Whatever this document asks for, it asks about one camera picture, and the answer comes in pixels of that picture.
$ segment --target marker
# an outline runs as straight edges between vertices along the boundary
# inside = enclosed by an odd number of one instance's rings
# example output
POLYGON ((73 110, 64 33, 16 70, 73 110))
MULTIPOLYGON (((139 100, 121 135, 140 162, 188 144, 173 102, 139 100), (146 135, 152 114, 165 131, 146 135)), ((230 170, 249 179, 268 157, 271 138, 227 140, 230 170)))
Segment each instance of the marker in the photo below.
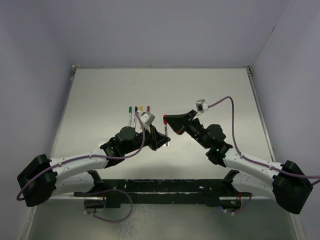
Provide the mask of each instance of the marker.
MULTIPOLYGON (((139 110, 142 112, 142 106, 139 107, 139 110)), ((139 129, 141 129, 141 126, 139 127, 139 129)))
POLYGON ((165 116, 167 116, 167 114, 163 115, 164 135, 165 135, 166 137, 168 137, 168 125, 167 125, 167 121, 165 120, 165 116))
POLYGON ((137 126, 137 116, 136 116, 136 112, 138 111, 138 107, 135 106, 134 107, 134 117, 133 117, 133 127, 136 128, 137 126))
POLYGON ((129 107, 129 127, 131 127, 131 123, 132 123, 132 107, 129 107))

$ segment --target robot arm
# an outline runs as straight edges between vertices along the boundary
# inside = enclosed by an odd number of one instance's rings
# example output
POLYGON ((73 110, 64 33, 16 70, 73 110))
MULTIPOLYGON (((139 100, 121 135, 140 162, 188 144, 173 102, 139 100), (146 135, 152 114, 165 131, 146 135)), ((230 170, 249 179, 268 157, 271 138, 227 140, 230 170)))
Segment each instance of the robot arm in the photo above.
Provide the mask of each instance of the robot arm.
POLYGON ((126 154, 146 146, 156 151, 170 141, 152 125, 155 116, 140 111, 138 115, 143 125, 141 133, 125 126, 100 148, 85 154, 52 159, 45 154, 37 156, 17 177, 24 196, 17 199, 25 200, 28 207, 33 207, 54 195, 88 192, 96 185, 94 171, 91 170, 115 166, 128 158, 126 154))
POLYGON ((224 141, 226 135, 220 125, 211 124, 207 128, 201 125, 197 117, 208 109, 205 101, 198 101, 196 106, 198 111, 165 115, 163 118, 176 134, 187 132, 201 146, 209 149, 206 156, 213 164, 234 169, 228 173, 228 179, 235 190, 276 200, 285 210, 299 214, 313 190, 312 184, 306 178, 289 176, 274 168, 304 175, 300 168, 291 161, 282 164, 238 152, 224 141))

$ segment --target gray wall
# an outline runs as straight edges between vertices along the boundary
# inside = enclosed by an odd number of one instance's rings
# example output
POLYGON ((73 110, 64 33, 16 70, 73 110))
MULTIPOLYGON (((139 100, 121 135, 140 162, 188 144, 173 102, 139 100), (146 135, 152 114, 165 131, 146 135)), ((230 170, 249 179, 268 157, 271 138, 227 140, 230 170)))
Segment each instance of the gray wall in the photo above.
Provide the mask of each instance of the gray wall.
POLYGON ((72 64, 252 65, 287 0, 41 0, 72 64))
MULTIPOLYGON (((253 80, 278 162, 320 174, 320 1, 293 0, 253 66, 253 80)), ((319 239, 320 185, 300 214, 319 239)))
POLYGON ((17 239, 26 204, 17 175, 49 154, 70 85, 71 64, 34 1, 0 2, 1 239, 17 239))

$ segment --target yellow marker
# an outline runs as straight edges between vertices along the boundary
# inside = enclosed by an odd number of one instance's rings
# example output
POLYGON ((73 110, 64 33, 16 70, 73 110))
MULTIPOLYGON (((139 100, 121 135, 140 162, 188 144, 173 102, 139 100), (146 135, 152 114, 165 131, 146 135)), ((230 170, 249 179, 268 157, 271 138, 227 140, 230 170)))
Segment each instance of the yellow marker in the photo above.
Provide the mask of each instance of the yellow marker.
MULTIPOLYGON (((141 112, 142 112, 142 109, 143 109, 142 106, 140 106, 140 107, 139 107, 139 110, 140 110, 141 112)), ((140 126, 139 129, 141 129, 141 126, 140 126)))

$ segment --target gray floor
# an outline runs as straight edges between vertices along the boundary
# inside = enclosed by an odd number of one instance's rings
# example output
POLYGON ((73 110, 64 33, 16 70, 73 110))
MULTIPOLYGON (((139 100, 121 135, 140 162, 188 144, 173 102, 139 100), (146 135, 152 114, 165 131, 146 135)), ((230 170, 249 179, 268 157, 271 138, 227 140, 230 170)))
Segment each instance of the gray floor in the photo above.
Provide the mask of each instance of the gray floor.
MULTIPOLYGON (((98 214, 118 219, 129 208, 123 204, 120 209, 104 209, 98 214)), ((38 206, 29 240, 57 239, 295 240, 296 237, 289 213, 268 199, 253 200, 235 216, 203 205, 140 204, 134 205, 132 215, 122 223, 107 223, 84 214, 81 199, 56 199, 38 206)))

